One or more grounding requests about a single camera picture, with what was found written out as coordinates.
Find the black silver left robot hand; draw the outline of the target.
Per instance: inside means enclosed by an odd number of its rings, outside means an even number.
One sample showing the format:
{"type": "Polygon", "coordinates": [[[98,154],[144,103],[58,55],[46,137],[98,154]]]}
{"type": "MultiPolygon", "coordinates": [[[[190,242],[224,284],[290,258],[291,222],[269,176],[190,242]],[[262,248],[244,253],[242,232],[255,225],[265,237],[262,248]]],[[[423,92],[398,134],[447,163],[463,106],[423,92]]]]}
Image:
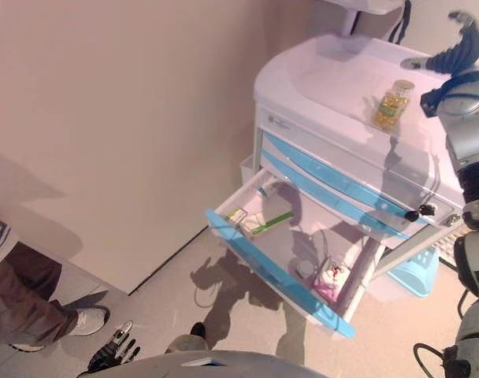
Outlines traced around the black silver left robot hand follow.
{"type": "Polygon", "coordinates": [[[137,344],[136,339],[130,336],[133,324],[133,321],[126,321],[113,333],[109,340],[92,356],[86,373],[95,373],[127,364],[137,357],[141,347],[137,344]]]}

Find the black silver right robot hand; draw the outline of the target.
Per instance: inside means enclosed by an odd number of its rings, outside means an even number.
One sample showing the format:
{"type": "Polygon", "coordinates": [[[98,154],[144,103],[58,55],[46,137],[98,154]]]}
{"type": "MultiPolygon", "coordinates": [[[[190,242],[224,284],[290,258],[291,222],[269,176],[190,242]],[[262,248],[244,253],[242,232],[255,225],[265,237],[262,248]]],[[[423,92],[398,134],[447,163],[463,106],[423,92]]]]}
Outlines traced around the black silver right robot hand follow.
{"type": "Polygon", "coordinates": [[[479,59],[479,22],[470,13],[459,10],[450,12],[448,18],[462,25],[460,42],[432,57],[404,59],[400,63],[403,69],[424,69],[454,76],[473,67],[479,59]]]}

